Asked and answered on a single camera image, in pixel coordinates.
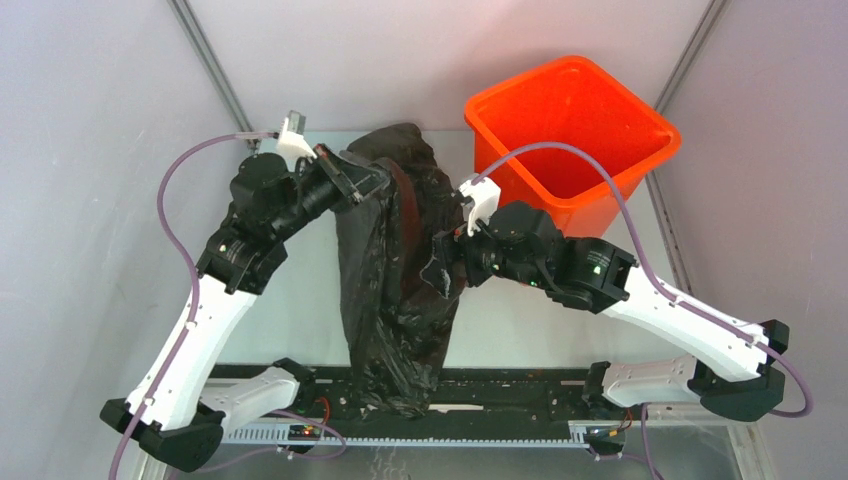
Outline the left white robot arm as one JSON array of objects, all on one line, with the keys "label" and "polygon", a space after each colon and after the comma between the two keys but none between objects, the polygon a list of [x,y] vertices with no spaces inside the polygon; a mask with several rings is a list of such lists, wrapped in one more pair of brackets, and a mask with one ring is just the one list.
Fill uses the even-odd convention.
[{"label": "left white robot arm", "polygon": [[247,157],[230,183],[221,226],[187,263],[191,292],[157,359],[101,420],[179,472],[200,470],[223,439],[275,410],[304,416],[313,373],[290,359],[211,398],[203,389],[236,325],[287,259],[286,242],[326,212],[344,213],[388,188],[390,170],[327,146]]}]

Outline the black plastic trash bag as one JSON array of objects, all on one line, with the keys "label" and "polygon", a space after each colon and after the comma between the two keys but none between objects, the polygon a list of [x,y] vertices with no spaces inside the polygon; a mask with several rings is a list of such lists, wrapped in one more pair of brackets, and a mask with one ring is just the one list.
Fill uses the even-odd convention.
[{"label": "black plastic trash bag", "polygon": [[347,149],[389,174],[386,186],[336,217],[340,315],[354,397],[418,419],[438,389],[464,288],[459,284],[443,297],[421,271],[432,258],[434,236],[459,226],[463,214],[418,125],[374,130]]}]

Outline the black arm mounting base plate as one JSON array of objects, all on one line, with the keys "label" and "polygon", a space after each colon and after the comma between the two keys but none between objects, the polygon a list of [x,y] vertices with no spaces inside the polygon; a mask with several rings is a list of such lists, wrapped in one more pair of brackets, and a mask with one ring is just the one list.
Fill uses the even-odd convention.
[{"label": "black arm mounting base plate", "polygon": [[632,413],[586,394],[586,369],[444,369],[421,408],[355,385],[347,367],[306,367],[293,411],[346,436],[423,439],[568,439],[582,422],[627,428]]}]

